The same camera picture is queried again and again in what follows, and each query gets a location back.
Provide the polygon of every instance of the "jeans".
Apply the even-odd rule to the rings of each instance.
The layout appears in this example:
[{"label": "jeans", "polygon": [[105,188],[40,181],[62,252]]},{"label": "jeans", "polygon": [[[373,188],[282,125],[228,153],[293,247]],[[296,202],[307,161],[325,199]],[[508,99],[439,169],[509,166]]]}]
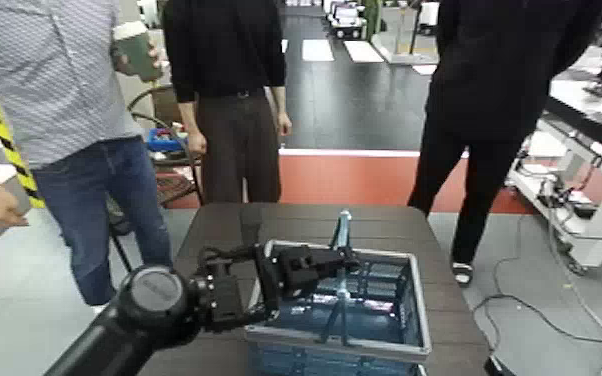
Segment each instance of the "jeans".
[{"label": "jeans", "polygon": [[86,304],[106,304],[115,294],[108,258],[108,193],[131,222],[143,262],[171,265],[154,169],[139,137],[98,142],[33,170],[33,175],[71,248],[72,274]]},{"label": "jeans", "polygon": [[408,206],[429,215],[436,194],[468,147],[466,196],[457,220],[452,258],[454,262],[471,264],[483,237],[492,203],[504,185],[523,139],[466,140],[441,128],[429,118],[425,123],[415,187]]}]

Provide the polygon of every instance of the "striped shirt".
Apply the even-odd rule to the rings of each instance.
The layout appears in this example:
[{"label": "striped shirt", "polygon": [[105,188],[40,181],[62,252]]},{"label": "striped shirt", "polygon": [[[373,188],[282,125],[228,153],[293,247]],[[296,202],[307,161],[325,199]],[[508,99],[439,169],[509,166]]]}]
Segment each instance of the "striped shirt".
[{"label": "striped shirt", "polygon": [[0,106],[31,168],[141,134],[114,71],[114,1],[0,1]]}]

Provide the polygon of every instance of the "sneaker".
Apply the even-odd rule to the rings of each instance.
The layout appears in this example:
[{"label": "sneaker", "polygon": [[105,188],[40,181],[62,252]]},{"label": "sneaker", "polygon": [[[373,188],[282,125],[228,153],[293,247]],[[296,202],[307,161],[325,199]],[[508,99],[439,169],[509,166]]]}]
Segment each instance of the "sneaker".
[{"label": "sneaker", "polygon": [[467,287],[471,284],[474,279],[474,268],[469,264],[463,264],[461,262],[453,262],[451,264],[455,281],[460,287]]}]

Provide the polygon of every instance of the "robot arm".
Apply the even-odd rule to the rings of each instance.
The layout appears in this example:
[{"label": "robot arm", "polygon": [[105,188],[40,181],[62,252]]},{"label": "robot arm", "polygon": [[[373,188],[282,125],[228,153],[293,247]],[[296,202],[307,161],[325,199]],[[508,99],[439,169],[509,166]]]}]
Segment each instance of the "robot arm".
[{"label": "robot arm", "polygon": [[[341,218],[326,250],[253,245],[229,252],[205,248],[194,276],[143,266],[122,282],[117,296],[63,353],[45,376],[135,375],[155,351],[193,341],[201,329],[220,333],[277,317],[279,301],[311,294],[324,278],[359,268]],[[347,246],[336,247],[338,243]],[[254,261],[263,301],[244,310],[233,264]]]}]

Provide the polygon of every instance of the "black pants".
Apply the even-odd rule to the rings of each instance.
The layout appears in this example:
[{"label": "black pants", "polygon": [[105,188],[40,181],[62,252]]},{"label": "black pants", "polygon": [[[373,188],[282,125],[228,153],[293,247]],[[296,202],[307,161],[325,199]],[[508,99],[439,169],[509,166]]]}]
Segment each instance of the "black pants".
[{"label": "black pants", "polygon": [[466,264],[473,262],[492,203],[504,184],[522,143],[522,139],[467,140],[445,131],[429,119],[425,123],[418,174],[408,206],[416,207],[429,215],[434,197],[459,162],[465,148],[469,148],[466,196],[455,230],[453,261]]},{"label": "black pants", "polygon": [[201,164],[205,203],[280,200],[279,141],[263,90],[198,100],[198,126],[208,141]]}]

